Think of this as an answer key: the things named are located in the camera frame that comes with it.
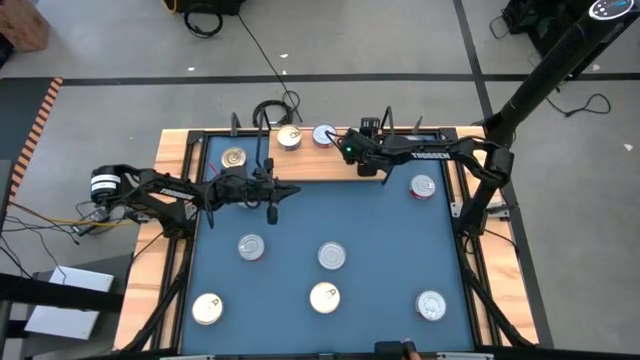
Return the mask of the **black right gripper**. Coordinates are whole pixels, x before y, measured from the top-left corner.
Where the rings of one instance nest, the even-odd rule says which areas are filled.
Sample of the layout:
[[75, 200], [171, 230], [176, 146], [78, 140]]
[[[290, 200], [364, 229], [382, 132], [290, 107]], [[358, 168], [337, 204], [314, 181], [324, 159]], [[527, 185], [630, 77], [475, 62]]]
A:
[[349, 128], [346, 133], [338, 130], [326, 130], [324, 134], [333, 145], [339, 145], [339, 151], [347, 165], [356, 165], [358, 176], [376, 176], [383, 172], [389, 176], [393, 171], [390, 160], [381, 154], [380, 134], [382, 122], [379, 118], [362, 118], [358, 130]]

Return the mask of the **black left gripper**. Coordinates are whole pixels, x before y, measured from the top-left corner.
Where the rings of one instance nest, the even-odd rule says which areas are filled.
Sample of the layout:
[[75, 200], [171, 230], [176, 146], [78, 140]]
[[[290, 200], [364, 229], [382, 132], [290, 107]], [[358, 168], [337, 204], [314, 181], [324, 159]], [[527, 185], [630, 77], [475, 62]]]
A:
[[267, 206], [267, 223], [278, 222], [277, 199], [285, 199], [300, 192], [296, 185], [276, 183], [273, 177], [274, 162], [267, 158], [262, 165], [254, 169], [253, 176], [247, 174], [243, 166], [235, 166], [224, 169], [220, 174], [219, 194], [223, 199], [231, 203], [250, 203], [260, 205], [263, 202]]

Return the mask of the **blue label silver-top can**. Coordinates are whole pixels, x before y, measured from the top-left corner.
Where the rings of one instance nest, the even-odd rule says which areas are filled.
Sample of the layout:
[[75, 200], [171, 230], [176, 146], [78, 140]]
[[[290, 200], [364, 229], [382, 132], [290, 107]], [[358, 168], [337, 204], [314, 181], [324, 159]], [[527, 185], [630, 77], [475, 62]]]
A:
[[346, 250], [337, 242], [326, 242], [318, 250], [319, 264], [327, 270], [338, 270], [346, 262]]
[[336, 133], [334, 126], [330, 124], [319, 124], [312, 131], [314, 144], [320, 148], [327, 148], [333, 145], [332, 134]]

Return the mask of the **blue label gold-top can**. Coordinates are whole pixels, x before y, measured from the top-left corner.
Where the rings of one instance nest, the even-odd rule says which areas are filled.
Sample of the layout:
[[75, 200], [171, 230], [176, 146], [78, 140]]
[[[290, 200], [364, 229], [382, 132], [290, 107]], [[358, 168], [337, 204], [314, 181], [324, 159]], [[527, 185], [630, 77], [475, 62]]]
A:
[[284, 151], [295, 151], [302, 142], [301, 130], [294, 125], [283, 125], [277, 132], [276, 140]]
[[222, 316], [224, 311], [223, 300], [215, 293], [200, 295], [192, 305], [194, 321], [200, 325], [212, 325]]
[[330, 282], [315, 284], [309, 294], [311, 307], [318, 313], [329, 314], [334, 312], [341, 301], [339, 289]]

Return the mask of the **black equipment case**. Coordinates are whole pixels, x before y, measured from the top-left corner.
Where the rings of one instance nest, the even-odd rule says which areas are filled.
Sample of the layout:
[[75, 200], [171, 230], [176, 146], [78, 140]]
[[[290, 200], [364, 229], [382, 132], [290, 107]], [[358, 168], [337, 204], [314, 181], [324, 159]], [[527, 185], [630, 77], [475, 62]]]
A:
[[236, 15], [247, 0], [164, 0], [170, 10], [200, 10], [221, 15]]

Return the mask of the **black handheld device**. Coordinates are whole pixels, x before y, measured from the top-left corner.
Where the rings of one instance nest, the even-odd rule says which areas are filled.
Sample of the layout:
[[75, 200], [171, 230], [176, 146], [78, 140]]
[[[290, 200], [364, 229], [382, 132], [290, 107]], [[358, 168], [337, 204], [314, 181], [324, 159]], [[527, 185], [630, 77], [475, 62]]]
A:
[[379, 341], [374, 344], [375, 360], [404, 360], [401, 341]]

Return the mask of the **black metal beam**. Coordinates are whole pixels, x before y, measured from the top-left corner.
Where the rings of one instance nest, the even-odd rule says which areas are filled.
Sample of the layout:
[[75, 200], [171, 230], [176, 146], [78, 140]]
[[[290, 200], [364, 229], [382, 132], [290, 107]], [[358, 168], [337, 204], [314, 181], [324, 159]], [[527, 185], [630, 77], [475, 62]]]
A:
[[0, 300], [84, 311], [119, 313], [124, 295], [0, 273]]

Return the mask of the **black tower fan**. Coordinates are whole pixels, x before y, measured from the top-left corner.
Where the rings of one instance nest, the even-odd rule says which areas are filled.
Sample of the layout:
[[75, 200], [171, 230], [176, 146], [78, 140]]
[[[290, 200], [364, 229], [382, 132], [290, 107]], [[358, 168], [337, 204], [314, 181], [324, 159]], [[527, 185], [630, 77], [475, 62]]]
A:
[[502, 109], [483, 122], [484, 142], [503, 152], [520, 125], [616, 26], [628, 17], [635, 0], [596, 0], [520, 84]]

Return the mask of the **white flat panel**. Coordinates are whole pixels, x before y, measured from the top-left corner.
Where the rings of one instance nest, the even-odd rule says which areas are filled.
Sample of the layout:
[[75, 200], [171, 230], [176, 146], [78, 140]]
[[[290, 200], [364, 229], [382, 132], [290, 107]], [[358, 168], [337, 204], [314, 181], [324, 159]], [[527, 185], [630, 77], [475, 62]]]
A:
[[[70, 267], [57, 267], [50, 283], [108, 292], [114, 276]], [[84, 311], [37, 305], [31, 313], [26, 330], [78, 340], [88, 340], [98, 319], [98, 311]]]

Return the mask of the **black orange-striped floor mat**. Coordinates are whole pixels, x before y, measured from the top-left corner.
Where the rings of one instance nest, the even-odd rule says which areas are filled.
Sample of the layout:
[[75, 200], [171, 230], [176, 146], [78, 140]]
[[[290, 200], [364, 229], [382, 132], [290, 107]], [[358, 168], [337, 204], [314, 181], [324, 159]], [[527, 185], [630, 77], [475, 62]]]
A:
[[42, 137], [64, 80], [54, 78], [0, 78], [0, 162], [12, 168], [0, 181], [14, 200]]

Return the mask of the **cardboard box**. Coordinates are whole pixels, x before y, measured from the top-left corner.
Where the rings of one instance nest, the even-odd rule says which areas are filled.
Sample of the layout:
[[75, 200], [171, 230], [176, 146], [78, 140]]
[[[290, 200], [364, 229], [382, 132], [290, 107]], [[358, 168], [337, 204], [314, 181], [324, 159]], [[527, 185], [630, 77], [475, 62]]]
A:
[[18, 52], [45, 50], [50, 25], [30, 0], [0, 0], [0, 34]]

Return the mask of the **black metal rig frame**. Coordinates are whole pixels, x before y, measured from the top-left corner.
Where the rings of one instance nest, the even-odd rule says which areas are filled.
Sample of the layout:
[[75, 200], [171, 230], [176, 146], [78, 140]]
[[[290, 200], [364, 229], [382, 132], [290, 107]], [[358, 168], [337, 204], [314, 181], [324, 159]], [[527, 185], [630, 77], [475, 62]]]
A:
[[[204, 141], [208, 135], [229, 135], [238, 139], [250, 129], [165, 129], [161, 133], [154, 167], [172, 176], [194, 180], [206, 166]], [[531, 262], [519, 205], [512, 185], [506, 185], [494, 202], [506, 207], [499, 218], [489, 218], [479, 238], [479, 247], [469, 255], [475, 274], [486, 284], [497, 306], [527, 340], [550, 344], [549, 326], [540, 305], [540, 291]], [[129, 344], [151, 316], [163, 291], [179, 271], [186, 243], [160, 236], [160, 226], [150, 222], [141, 227], [127, 280], [113, 347]]]

